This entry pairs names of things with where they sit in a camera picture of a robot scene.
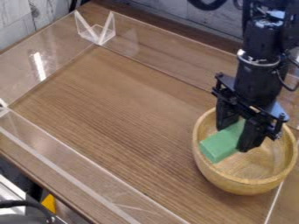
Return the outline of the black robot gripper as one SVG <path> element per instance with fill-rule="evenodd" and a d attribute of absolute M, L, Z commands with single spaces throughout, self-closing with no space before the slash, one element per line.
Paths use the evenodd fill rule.
<path fill-rule="evenodd" d="M 243 118 L 238 139 L 241 152 L 259 147 L 267 137 L 277 140 L 283 124 L 290 120 L 277 99 L 286 86 L 289 65 L 283 52 L 253 55 L 241 49 L 237 76 L 224 73 L 215 75 L 216 128 L 224 130 Z"/>

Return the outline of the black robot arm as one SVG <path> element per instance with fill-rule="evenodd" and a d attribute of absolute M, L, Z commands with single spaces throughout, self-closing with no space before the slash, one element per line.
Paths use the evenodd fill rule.
<path fill-rule="evenodd" d="M 289 114 L 278 102 L 290 66 L 299 67 L 293 50 L 299 47 L 299 0 L 243 0 L 243 44 L 238 50 L 238 72 L 215 75 L 216 128 L 224 130 L 245 119 L 237 148 L 242 152 L 278 139 Z"/>

